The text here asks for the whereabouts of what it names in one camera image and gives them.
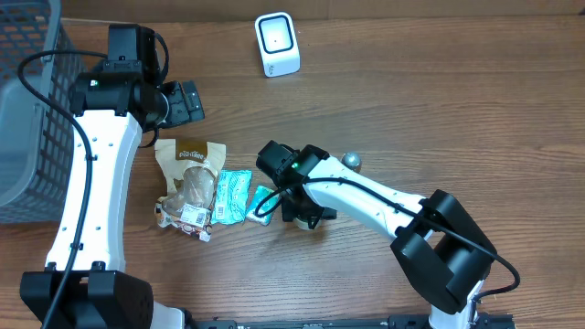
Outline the teal white carton pack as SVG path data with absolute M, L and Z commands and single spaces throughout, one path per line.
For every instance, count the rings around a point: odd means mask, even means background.
M 273 192 L 266 186 L 258 186 L 249 208 L 246 212 L 246 219 L 257 224 L 268 226 L 271 222 L 271 209 L 278 204 L 279 197 L 273 196 L 268 201 L 265 198 Z

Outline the teal white packet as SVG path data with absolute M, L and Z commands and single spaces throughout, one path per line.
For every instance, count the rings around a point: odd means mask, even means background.
M 211 216 L 212 225 L 233 225 L 244 221 L 251 178 L 250 170 L 221 171 Z

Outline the brown Pantree snack pouch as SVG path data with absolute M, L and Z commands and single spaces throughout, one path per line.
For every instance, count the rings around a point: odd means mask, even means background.
M 154 144 L 154 152 L 166 181 L 166 194 L 154 206 L 158 226 L 210 241 L 211 215 L 227 146 L 190 139 L 160 139 Z

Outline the green white round jar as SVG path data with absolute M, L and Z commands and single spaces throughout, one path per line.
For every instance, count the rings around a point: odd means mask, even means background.
M 316 221 L 306 221 L 306 220 L 301 220 L 299 218 L 295 218 L 293 220 L 293 223 L 300 229 L 302 230 L 314 230 L 316 228 L 319 228 L 322 224 L 322 222 L 320 220 L 316 220 Z

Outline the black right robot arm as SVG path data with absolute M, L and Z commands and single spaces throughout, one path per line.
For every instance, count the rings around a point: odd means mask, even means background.
M 389 240 L 410 285 L 431 304 L 430 327 L 474 327 L 496 249 L 454 196 L 399 192 L 314 145 L 270 141 L 256 166 L 276 185 L 284 221 L 313 230 L 338 213 L 358 220 Z

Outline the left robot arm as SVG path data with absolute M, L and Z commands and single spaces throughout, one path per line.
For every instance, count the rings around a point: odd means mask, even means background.
M 123 221 L 133 159 L 145 133 L 204 119 L 191 81 L 167 81 L 163 38 L 114 24 L 101 66 L 80 73 L 63 116 L 74 128 L 69 185 L 58 234 L 42 271 L 27 271 L 20 296 L 45 328 L 190 328 L 190 312 L 154 300 L 128 275 Z

